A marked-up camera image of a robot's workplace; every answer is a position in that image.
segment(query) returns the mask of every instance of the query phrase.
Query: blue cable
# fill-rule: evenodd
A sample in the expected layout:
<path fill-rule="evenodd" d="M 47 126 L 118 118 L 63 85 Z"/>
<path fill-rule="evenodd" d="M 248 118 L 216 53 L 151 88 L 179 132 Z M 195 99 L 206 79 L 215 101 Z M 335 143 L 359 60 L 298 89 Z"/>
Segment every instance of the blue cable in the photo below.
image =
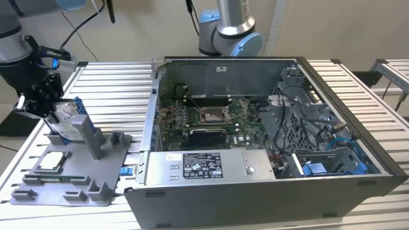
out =
<path fill-rule="evenodd" d="M 362 159 L 362 156 L 363 156 L 362 149 L 360 149 L 360 147 L 358 146 L 358 144 L 356 144 L 351 139 L 348 139 L 348 138 L 338 138 L 338 139 L 335 139 L 335 140 L 331 142 L 331 144 L 328 145 L 327 151 L 331 150 L 334 144 L 335 144 L 338 141 L 340 141 L 340 140 L 348 141 L 348 142 L 356 147 L 358 152 L 359 152 L 359 154 L 360 154 L 360 155 L 359 155 L 359 158 Z"/>

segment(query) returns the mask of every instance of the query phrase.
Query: blue latch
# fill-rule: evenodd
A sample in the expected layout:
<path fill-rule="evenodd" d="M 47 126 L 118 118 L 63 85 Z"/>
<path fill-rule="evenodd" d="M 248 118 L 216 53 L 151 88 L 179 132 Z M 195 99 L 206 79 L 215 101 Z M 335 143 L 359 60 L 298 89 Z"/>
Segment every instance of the blue latch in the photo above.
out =
<path fill-rule="evenodd" d="M 120 176 L 132 176 L 132 175 L 134 175 L 134 168 L 123 167 L 120 171 Z"/>

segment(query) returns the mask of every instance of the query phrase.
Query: sticker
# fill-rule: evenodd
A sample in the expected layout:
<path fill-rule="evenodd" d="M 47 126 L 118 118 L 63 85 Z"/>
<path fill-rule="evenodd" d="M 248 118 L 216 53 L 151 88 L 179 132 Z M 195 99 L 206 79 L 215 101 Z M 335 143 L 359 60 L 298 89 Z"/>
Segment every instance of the sticker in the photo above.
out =
<path fill-rule="evenodd" d="M 218 66 L 216 67 L 216 72 L 226 72 L 228 71 L 228 67 L 227 66 Z"/>
<path fill-rule="evenodd" d="M 167 153 L 167 161 L 182 161 L 182 154 Z"/>
<path fill-rule="evenodd" d="M 186 153 L 184 178 L 223 178 L 220 153 Z"/>

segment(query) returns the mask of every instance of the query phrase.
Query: black cable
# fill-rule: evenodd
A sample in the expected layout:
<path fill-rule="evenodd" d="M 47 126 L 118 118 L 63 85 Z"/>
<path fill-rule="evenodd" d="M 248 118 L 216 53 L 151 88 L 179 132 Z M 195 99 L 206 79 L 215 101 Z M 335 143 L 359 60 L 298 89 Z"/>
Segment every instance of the black cable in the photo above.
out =
<path fill-rule="evenodd" d="M 74 26 L 74 24 L 73 24 L 71 21 L 69 20 L 69 18 L 67 18 L 67 16 L 66 16 L 65 12 L 62 12 L 62 15 L 63 15 L 63 17 L 66 18 L 66 20 L 69 21 L 71 27 L 73 27 L 74 29 L 77 29 L 77 27 Z M 99 59 L 96 58 L 95 53 L 91 51 L 91 49 L 90 49 L 89 46 L 86 45 L 85 39 L 83 39 L 83 37 L 82 37 L 82 35 L 79 34 L 78 31 L 77 31 L 77 34 L 79 35 L 79 38 L 81 38 L 81 40 L 82 40 L 82 42 L 83 42 L 83 45 L 86 46 L 86 48 L 89 49 L 90 53 L 91 53 L 93 56 L 95 57 L 96 61 L 100 62 Z"/>
<path fill-rule="evenodd" d="M 63 44 L 61 45 L 61 49 L 65 48 L 65 46 L 67 45 L 70 39 L 73 38 L 73 36 L 78 32 L 78 30 L 87 24 L 87 22 L 90 22 L 103 12 L 103 10 L 106 8 L 106 0 L 102 0 L 102 1 L 103 1 L 103 6 L 102 6 L 100 10 L 90 18 L 87 18 L 86 21 L 83 21 L 82 24 L 75 28 L 75 30 L 71 32 L 71 34 L 69 35 L 67 39 L 65 40 Z"/>
<path fill-rule="evenodd" d="M 283 129 L 284 119 L 286 119 L 286 101 L 284 101 L 284 96 L 283 96 L 283 95 L 282 95 L 282 99 L 283 99 L 282 119 L 280 119 L 279 129 L 278 129 L 278 132 L 276 132 L 275 138 L 274 138 L 274 143 L 275 143 L 275 146 L 276 146 L 278 150 L 279 150 L 282 153 L 284 153 L 286 155 L 291 156 L 290 152 L 287 152 L 286 149 L 283 149 L 283 148 L 279 146 L 279 143 L 278 143 L 278 138 L 279 138 L 280 131 L 282 131 L 282 129 Z"/>
<path fill-rule="evenodd" d="M 196 22 L 199 24 L 199 17 L 198 17 L 198 13 L 196 13 L 196 8 L 195 8 L 195 5 L 194 5 L 194 1 L 192 2 L 192 8 L 194 8 L 194 12 L 195 12 L 195 17 L 196 17 Z"/>
<path fill-rule="evenodd" d="M 386 89 L 386 92 L 384 92 L 384 95 L 383 95 L 383 100 L 384 100 L 384 98 L 386 98 L 386 95 L 387 95 L 387 92 L 388 92 L 388 89 L 390 89 L 391 84 L 392 84 L 392 81 L 390 82 L 390 84 L 388 84 L 388 86 L 387 86 L 387 89 Z"/>
<path fill-rule="evenodd" d="M 200 36 L 192 13 L 191 13 L 191 18 L 192 18 L 192 22 L 194 22 L 194 26 L 195 26 L 195 30 L 196 30 L 198 36 Z"/>
<path fill-rule="evenodd" d="M 192 19 L 192 23 L 194 23 L 194 26 L 195 26 L 195 30 L 196 30 L 196 33 L 198 33 L 198 36 L 199 36 L 199 30 L 198 30 L 198 27 L 196 27 L 196 22 L 195 22 L 194 13 L 192 13 L 194 11 L 195 11 L 198 24 L 199 24 L 199 19 L 198 19 L 198 13 L 196 13 L 196 9 L 195 9 L 192 0 L 187 0 L 187 8 L 188 8 L 188 13 L 191 14 L 191 19 Z"/>
<path fill-rule="evenodd" d="M 323 119 L 314 119 L 314 118 L 307 118 L 307 117 L 300 117 L 300 122 L 302 122 L 303 120 L 307 120 L 307 121 L 310 121 L 310 122 L 326 123 L 326 124 L 330 124 L 330 125 L 332 125 L 332 126 L 338 124 L 338 123 L 334 122 L 334 121 L 328 121 L 328 120 L 323 120 Z"/>
<path fill-rule="evenodd" d="M 318 144 L 318 146 L 319 146 L 319 139 L 323 140 L 322 134 L 323 134 L 324 132 L 326 132 L 326 126 L 324 126 L 324 128 L 320 129 L 320 131 L 318 132 L 318 135 L 316 135 L 316 144 Z"/>
<path fill-rule="evenodd" d="M 302 123 L 302 128 L 303 128 L 303 131 L 304 131 L 304 134 L 306 134 L 306 139 L 307 141 L 311 143 L 311 145 L 318 149 L 318 150 L 322 150 L 320 147 L 312 142 L 312 140 L 310 139 L 310 135 L 308 135 L 308 131 L 307 131 L 307 128 L 306 128 L 306 124 L 304 124 L 304 120 L 306 121 L 310 121 L 310 122 L 320 122 L 320 123 L 326 123 L 326 124 L 330 124 L 330 125 L 336 125 L 336 122 L 332 122 L 332 121 L 328 121 L 328 120 L 323 120 L 323 119 L 314 119 L 314 118 L 307 118 L 307 117 L 300 117 L 300 123 Z"/>
<path fill-rule="evenodd" d="M 287 86 L 283 90 L 282 90 L 282 94 L 284 93 L 284 91 L 288 89 L 288 88 L 300 88 L 300 89 L 303 89 L 304 91 L 307 91 L 306 90 L 306 88 L 304 87 L 302 87 L 302 86 L 299 86 L 299 85 L 290 85 L 290 86 Z"/>
<path fill-rule="evenodd" d="M 399 102 L 398 102 L 398 105 L 396 105 L 395 111 L 398 111 L 398 110 L 399 110 L 399 107 L 402 107 L 402 103 L 403 103 L 403 101 L 399 101 Z"/>
<path fill-rule="evenodd" d="M 3 145 L 0 145 L 0 148 L 5 148 L 5 149 L 7 149 L 7 150 L 15 151 L 15 152 L 19 152 L 19 150 L 13 149 L 13 148 L 10 148 L 10 147 L 6 147 L 6 146 L 3 146 Z"/>
<path fill-rule="evenodd" d="M 179 86 L 186 86 L 187 84 L 186 83 L 179 83 L 179 84 L 176 84 L 175 86 L 174 86 L 174 98 L 176 99 L 178 97 L 176 97 L 176 91 L 178 91 L 178 87 Z"/>

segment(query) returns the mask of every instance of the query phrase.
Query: metal frame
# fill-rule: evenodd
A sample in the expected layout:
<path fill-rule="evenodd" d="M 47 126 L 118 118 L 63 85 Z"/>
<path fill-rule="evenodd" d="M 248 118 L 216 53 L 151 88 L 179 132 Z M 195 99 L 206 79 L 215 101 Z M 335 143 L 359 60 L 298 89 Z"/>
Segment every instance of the metal frame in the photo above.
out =
<path fill-rule="evenodd" d="M 344 104 L 350 107 L 359 121 L 370 130 L 394 160 L 409 174 L 409 128 L 408 123 L 387 108 L 382 99 L 360 84 L 360 80 L 348 72 L 343 64 L 330 60 L 310 61 L 315 70 L 334 89 Z M 134 143 L 127 156 L 126 165 L 140 164 L 140 139 L 147 109 L 148 91 L 124 91 L 124 86 L 134 89 L 147 85 L 151 81 L 151 63 L 90 63 L 78 70 L 70 79 L 74 88 L 93 83 L 95 87 L 89 92 L 73 93 L 86 96 L 87 110 L 96 126 L 103 130 L 123 128 L 134 136 Z M 111 92 L 100 90 L 102 86 L 115 88 Z M 0 177 L 0 229 L 22 229 L 27 226 L 65 226 L 83 228 L 85 222 L 94 227 L 107 229 L 138 229 L 139 224 L 131 212 L 126 198 L 122 196 L 124 188 L 134 183 L 131 177 L 120 177 L 116 198 L 108 207 L 26 207 L 7 203 L 10 192 L 15 189 L 23 174 L 30 169 L 38 154 L 43 153 L 50 143 L 43 136 L 49 129 L 43 124 L 37 126 L 21 152 Z M 246 229 L 287 230 L 287 229 L 406 229 L 409 226 L 409 181 L 399 186 L 387 196 L 370 198 L 344 218 L 312 219 L 303 221 L 279 222 L 262 225 L 243 226 Z"/>
<path fill-rule="evenodd" d="M 409 93 L 409 62 L 406 60 L 378 59 L 371 71 L 378 71 L 406 93 Z"/>

